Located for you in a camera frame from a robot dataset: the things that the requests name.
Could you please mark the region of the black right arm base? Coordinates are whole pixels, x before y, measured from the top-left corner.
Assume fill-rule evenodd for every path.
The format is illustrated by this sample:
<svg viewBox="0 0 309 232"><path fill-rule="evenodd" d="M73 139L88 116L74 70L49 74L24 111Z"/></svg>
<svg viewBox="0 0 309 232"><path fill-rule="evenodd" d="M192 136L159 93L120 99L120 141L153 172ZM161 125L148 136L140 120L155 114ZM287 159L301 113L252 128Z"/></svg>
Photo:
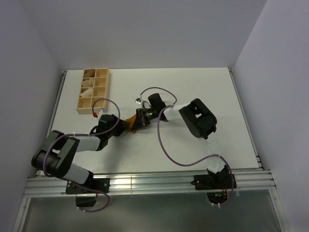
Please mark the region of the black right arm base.
<svg viewBox="0 0 309 232"><path fill-rule="evenodd" d="M207 192L207 198L211 204L220 206L225 203L229 196L228 190L237 187L234 175L231 174L201 174L194 175L191 185L195 190L215 190L215 192Z"/></svg>

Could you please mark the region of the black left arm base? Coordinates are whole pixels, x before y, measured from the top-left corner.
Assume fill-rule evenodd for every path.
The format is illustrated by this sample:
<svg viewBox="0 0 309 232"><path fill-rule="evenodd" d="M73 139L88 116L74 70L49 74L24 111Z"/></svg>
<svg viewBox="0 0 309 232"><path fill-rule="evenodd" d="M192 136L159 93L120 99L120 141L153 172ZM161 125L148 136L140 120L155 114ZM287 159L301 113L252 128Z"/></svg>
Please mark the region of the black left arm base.
<svg viewBox="0 0 309 232"><path fill-rule="evenodd" d="M101 211L109 205L111 201L108 195L109 187L109 178L94 178L85 184L76 184L68 181L65 193L76 196L75 203L79 210L93 213ZM94 209L99 194L106 196L107 202L101 208Z"/></svg>

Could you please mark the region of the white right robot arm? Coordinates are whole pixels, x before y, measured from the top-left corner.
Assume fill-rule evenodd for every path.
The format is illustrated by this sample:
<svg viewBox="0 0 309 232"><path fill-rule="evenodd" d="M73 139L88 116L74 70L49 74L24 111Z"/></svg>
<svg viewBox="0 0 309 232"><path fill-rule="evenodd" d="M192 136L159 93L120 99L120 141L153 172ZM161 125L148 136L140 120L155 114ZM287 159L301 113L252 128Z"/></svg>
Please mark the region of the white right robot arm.
<svg viewBox="0 0 309 232"><path fill-rule="evenodd" d="M136 131L150 125L151 121L157 120L157 136L159 144L166 157L174 164L181 167L190 167L208 160L209 164L207 172L209 175L209 183L213 188L220 188L226 181L226 178L232 177L230 167L226 160L218 155L207 155L200 160L190 164L182 164L175 161L166 151L163 146L160 135L160 122L169 122L172 120L181 119L191 132L191 134L200 139L209 139L210 135L216 132L217 119L210 109L199 99L196 98L189 103L177 105L177 100L171 105L166 105L161 99L160 94L154 93L148 97L149 108L143 106L144 101L141 97L136 99L136 103L141 105L141 108L136 110L134 116L126 119L129 123L129 131Z"/></svg>

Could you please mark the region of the mustard yellow striped sock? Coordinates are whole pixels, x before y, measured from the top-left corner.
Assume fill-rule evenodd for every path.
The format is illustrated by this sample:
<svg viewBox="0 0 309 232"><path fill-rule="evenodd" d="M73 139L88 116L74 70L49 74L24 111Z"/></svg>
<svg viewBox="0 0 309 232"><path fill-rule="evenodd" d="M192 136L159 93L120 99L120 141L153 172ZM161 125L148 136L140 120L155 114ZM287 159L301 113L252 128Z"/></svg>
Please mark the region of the mustard yellow striped sock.
<svg viewBox="0 0 309 232"><path fill-rule="evenodd" d="M127 130L131 133L136 133L138 130L138 121L137 121L137 115L133 115L132 117L125 120L129 125L127 127Z"/></svg>

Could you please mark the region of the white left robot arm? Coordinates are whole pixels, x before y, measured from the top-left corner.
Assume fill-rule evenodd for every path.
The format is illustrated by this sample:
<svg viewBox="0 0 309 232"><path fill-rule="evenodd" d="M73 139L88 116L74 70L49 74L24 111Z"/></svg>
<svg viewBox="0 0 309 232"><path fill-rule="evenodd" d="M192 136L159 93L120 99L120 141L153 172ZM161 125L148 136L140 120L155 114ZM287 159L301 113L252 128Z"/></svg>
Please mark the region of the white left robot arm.
<svg viewBox="0 0 309 232"><path fill-rule="evenodd" d="M93 173L73 163L76 153L101 151L111 137L120 136L129 123L115 115L102 115L89 134L64 134L53 130L34 154L31 165L47 174L77 183L83 193L94 187Z"/></svg>

